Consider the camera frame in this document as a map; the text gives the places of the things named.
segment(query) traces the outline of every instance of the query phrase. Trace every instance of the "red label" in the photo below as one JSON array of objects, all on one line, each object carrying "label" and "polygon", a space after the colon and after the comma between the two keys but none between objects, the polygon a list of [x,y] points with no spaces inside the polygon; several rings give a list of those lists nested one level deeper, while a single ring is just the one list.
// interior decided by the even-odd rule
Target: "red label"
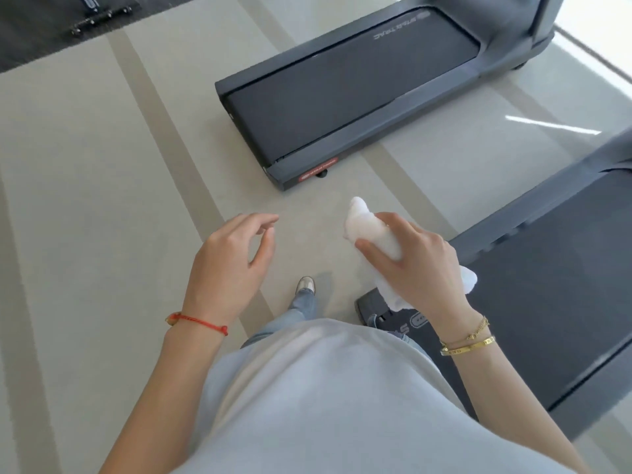
[{"label": "red label", "polygon": [[327,160],[323,164],[319,164],[315,168],[312,168],[308,172],[300,175],[298,178],[298,182],[305,181],[306,179],[311,178],[315,174],[319,174],[321,171],[326,170],[327,168],[329,168],[332,165],[335,165],[336,163],[338,163],[338,157]]}]

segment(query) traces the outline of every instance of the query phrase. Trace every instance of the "t-shirt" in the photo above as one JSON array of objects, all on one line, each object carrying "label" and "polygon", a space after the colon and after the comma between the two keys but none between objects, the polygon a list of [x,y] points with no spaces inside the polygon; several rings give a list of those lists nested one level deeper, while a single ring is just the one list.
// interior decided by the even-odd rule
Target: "t-shirt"
[{"label": "t-shirt", "polygon": [[387,332],[321,319],[220,360],[175,472],[569,473],[463,410],[431,360]]}]

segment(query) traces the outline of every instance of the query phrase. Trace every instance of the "beige floor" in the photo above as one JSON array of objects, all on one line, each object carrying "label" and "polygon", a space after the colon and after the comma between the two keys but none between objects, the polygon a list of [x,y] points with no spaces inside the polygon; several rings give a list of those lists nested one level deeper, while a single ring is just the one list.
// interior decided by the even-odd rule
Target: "beige floor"
[{"label": "beige floor", "polygon": [[[98,469],[200,240],[223,220],[281,216],[274,264],[226,352],[281,314],[305,274],[325,315],[356,322],[353,301],[373,286],[341,237],[352,196],[449,239],[632,120],[626,85],[557,39],[326,178],[277,191],[214,81],[390,2],[195,0],[0,76],[1,472]],[[631,413],[624,401],[578,441],[596,470],[631,471],[609,440],[629,436]]]}]

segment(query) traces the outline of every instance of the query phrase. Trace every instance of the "forearm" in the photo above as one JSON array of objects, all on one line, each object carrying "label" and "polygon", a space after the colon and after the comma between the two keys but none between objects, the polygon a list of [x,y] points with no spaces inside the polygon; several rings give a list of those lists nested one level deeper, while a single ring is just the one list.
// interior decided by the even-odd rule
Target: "forearm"
[{"label": "forearm", "polygon": [[[445,339],[462,339],[482,317],[467,313],[456,330],[444,330]],[[490,335],[486,329],[478,340]],[[472,341],[450,345],[451,348]],[[588,473],[573,444],[551,419],[533,392],[522,380],[498,344],[491,344],[453,357],[479,422],[495,434],[529,447],[579,473]]]},{"label": "forearm", "polygon": [[223,335],[180,321],[100,474],[168,473],[186,459],[201,390]]}]

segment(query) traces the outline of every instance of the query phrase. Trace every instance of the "white towel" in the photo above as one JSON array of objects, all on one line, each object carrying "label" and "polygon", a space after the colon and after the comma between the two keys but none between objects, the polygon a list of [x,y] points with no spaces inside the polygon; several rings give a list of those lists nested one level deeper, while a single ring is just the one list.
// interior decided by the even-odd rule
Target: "white towel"
[{"label": "white towel", "polygon": [[[344,237],[352,243],[355,243],[358,238],[366,239],[380,248],[393,261],[401,259],[401,247],[395,235],[393,235],[388,226],[368,210],[367,204],[362,198],[355,197],[352,199],[349,206],[349,214],[347,214],[347,219],[344,222]],[[375,286],[377,286],[378,291],[382,294],[386,305],[391,311],[413,309],[410,304],[393,291],[386,279],[373,266],[369,265],[369,267],[375,273]],[[476,274],[463,266],[461,266],[461,279],[465,294],[474,289],[474,285],[478,281]]]}]

